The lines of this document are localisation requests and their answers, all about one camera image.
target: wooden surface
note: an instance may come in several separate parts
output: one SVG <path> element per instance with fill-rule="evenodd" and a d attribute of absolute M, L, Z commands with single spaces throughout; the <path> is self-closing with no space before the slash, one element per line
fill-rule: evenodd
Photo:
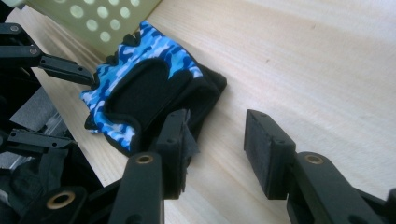
<path fill-rule="evenodd" d="M 166 223 L 289 223 L 266 200 L 243 150 L 246 110 L 269 114 L 297 151 L 329 158 L 352 184 L 382 199 L 396 187 L 396 2 L 163 0 L 148 21 L 228 86 L 205 121 L 186 192 L 165 203 Z M 49 54 L 91 71 L 104 59 L 29 8 L 14 10 Z M 35 70 L 104 185 L 126 158 L 83 128 L 86 87 Z"/>

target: glove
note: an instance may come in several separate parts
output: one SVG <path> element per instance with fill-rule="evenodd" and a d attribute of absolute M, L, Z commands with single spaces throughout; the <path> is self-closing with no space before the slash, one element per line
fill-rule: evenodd
<path fill-rule="evenodd" d="M 90 110 L 85 128 L 103 133 L 126 156 L 148 147 L 175 110 L 190 110 L 188 126 L 197 137 L 226 86 L 225 77 L 198 64 L 147 21 L 124 37 L 96 75 L 99 86 L 80 95 Z"/>

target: perforated basket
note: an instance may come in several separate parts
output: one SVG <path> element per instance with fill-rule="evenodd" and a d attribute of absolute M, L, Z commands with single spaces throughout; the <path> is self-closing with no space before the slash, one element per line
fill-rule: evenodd
<path fill-rule="evenodd" d="M 26 4 L 85 39 L 105 55 L 117 50 L 127 34 L 161 0 L 3 0 L 11 7 Z"/>

